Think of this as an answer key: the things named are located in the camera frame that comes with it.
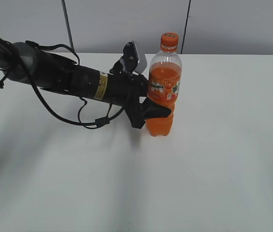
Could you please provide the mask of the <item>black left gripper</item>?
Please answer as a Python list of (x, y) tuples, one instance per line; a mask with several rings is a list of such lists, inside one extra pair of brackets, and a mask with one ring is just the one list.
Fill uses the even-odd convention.
[(148, 80), (142, 74), (107, 74), (107, 88), (103, 101), (123, 107), (131, 126), (140, 129), (145, 120), (167, 118), (171, 109), (159, 105), (148, 97), (140, 103), (140, 97), (146, 96)]

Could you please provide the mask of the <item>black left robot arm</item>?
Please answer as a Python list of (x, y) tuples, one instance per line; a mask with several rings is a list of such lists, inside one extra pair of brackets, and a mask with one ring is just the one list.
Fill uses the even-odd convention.
[(33, 41), (10, 43), (0, 38), (0, 88), (5, 80), (30, 85), (43, 106), (51, 109), (40, 91), (75, 96), (117, 105), (131, 126), (140, 129), (146, 120), (166, 118), (171, 110), (147, 98), (148, 80), (143, 76), (147, 63), (135, 42), (128, 42), (122, 57), (108, 73), (81, 66), (54, 53), (58, 45), (42, 46)]

